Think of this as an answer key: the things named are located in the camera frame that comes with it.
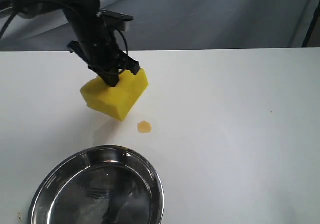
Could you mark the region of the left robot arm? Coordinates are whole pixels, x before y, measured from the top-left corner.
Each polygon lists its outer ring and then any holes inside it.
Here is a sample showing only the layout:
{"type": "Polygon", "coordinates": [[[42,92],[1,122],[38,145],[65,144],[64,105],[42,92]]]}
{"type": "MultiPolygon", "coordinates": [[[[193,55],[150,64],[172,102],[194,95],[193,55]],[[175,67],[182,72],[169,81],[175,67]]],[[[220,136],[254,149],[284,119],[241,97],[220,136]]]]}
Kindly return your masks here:
{"type": "Polygon", "coordinates": [[[0,0],[0,7],[0,15],[8,16],[2,36],[17,15],[31,19],[61,9],[77,36],[67,48],[112,87],[124,71],[136,75],[141,69],[129,50],[120,49],[114,34],[122,35],[133,16],[102,8],[100,0],[0,0]]]}

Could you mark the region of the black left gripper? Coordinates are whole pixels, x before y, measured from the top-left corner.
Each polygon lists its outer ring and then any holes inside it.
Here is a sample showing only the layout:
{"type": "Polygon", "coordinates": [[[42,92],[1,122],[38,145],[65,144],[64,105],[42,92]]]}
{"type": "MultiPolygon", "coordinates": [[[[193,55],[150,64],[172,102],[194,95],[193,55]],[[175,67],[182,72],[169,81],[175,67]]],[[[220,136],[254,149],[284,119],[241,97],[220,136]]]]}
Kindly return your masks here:
{"type": "Polygon", "coordinates": [[[128,70],[136,75],[140,63],[120,50],[114,34],[119,29],[107,27],[97,16],[100,7],[100,0],[74,0],[64,5],[63,12],[77,36],[68,47],[107,85],[115,87],[120,74],[128,70]]]}

